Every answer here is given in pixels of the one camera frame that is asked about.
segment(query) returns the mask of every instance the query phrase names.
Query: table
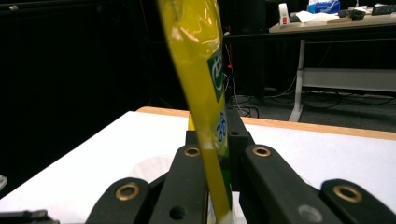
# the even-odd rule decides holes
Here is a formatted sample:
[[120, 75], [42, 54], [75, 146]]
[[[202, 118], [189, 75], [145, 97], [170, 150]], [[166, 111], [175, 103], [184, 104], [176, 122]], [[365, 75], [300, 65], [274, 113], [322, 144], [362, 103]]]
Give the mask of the table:
[[304, 68], [304, 50], [306, 40], [315, 38], [318, 32], [350, 32], [364, 29], [396, 28], [396, 17], [391, 15], [371, 16], [366, 15], [363, 20], [341, 23], [291, 23], [286, 26], [279, 24], [270, 28], [272, 34], [307, 33], [301, 37], [300, 56], [297, 67], [296, 91], [294, 108], [290, 121], [299, 121], [303, 105], [301, 95], [303, 86], [324, 87], [336, 89], [365, 90], [365, 91], [396, 91], [396, 70], [389, 69], [337, 69], [337, 68]]
[[[0, 200], [0, 212], [47, 209], [61, 223], [83, 223], [105, 190], [137, 168], [156, 175], [184, 145], [188, 112], [142, 107], [102, 131]], [[307, 183], [355, 182], [396, 212], [396, 133], [243, 118], [257, 144], [274, 148]], [[238, 223], [244, 222], [237, 210]]]

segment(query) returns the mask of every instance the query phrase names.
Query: desk leg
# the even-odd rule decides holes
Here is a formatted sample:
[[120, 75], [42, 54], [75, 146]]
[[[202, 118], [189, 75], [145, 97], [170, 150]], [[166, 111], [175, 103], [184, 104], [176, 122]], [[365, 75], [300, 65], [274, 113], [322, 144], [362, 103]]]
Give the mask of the desk leg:
[[298, 122], [300, 120], [301, 113], [303, 111], [303, 105], [301, 104], [301, 93], [303, 89], [303, 76], [304, 76], [304, 52], [305, 52], [305, 40], [300, 42], [300, 57], [297, 68], [296, 78], [296, 92], [294, 98], [294, 108], [289, 117], [289, 121]]

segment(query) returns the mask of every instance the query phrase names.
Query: wooden table edge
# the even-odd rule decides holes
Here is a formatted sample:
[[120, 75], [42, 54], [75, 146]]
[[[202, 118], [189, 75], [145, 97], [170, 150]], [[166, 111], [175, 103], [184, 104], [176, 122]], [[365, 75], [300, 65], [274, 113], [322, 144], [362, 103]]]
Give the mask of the wooden table edge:
[[[176, 110], [176, 109], [159, 108], [153, 106], [140, 107], [139, 109], [136, 110], [136, 112], [177, 116], [184, 118], [187, 118], [189, 116], [189, 111], [187, 110]], [[274, 128], [293, 129], [293, 130], [301, 130], [301, 131], [309, 131], [309, 132], [317, 132], [317, 133], [335, 133], [335, 134], [352, 135], [359, 137], [396, 140], [396, 133], [391, 133], [391, 132], [344, 128], [337, 126], [300, 123], [300, 122], [291, 122], [291, 121], [273, 120], [273, 119], [254, 119], [254, 118], [242, 117], [242, 121], [245, 124], [260, 125], [260, 126], [274, 127]]]

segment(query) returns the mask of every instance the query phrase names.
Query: box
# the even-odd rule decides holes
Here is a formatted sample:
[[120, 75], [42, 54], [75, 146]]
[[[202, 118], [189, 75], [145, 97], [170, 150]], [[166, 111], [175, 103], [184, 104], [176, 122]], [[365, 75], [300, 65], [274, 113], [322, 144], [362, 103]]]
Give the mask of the box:
[[340, 11], [340, 1], [331, 0], [328, 2], [316, 2], [308, 5], [307, 11], [310, 13], [338, 13]]

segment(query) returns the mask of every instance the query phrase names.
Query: yellow bag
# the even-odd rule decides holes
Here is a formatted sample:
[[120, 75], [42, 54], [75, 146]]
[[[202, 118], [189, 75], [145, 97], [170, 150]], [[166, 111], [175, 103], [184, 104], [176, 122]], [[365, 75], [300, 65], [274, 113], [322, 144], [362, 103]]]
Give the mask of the yellow bag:
[[234, 223], [230, 174], [219, 163], [229, 159], [219, 6], [216, 0], [158, 0], [158, 7], [189, 105], [189, 127], [197, 133], [216, 220]]

